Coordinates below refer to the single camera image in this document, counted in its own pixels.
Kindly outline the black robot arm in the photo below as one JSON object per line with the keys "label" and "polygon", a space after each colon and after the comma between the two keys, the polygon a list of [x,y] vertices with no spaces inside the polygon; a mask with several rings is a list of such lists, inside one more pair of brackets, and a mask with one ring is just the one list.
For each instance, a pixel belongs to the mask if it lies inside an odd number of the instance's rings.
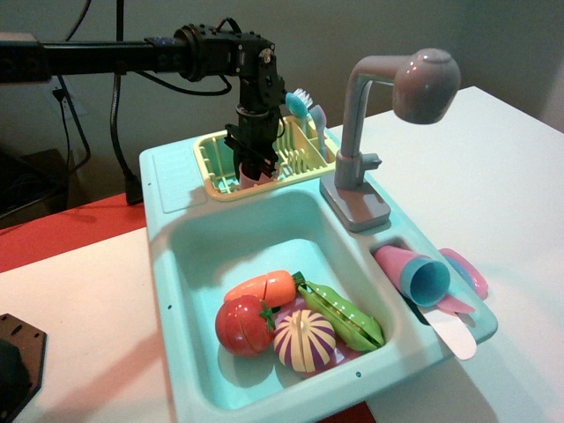
{"label": "black robot arm", "polygon": [[276,171],[274,143],[285,82],[278,74],[273,43],[244,33],[233,19],[227,24],[187,25],[171,37],[143,41],[40,42],[29,33],[2,33],[1,81],[47,83],[54,76],[129,71],[177,72],[190,82],[237,77],[238,122],[226,125],[226,145],[234,153],[236,174],[257,181]]}

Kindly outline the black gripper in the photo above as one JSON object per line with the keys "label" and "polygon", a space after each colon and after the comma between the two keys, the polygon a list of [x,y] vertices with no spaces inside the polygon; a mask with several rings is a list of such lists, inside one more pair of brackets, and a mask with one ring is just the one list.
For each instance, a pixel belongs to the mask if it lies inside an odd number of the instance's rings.
{"label": "black gripper", "polygon": [[273,144],[278,138],[279,108],[263,114],[238,113],[238,123],[225,125],[225,144],[233,150],[234,169],[251,180],[272,179],[278,173],[278,155]]}

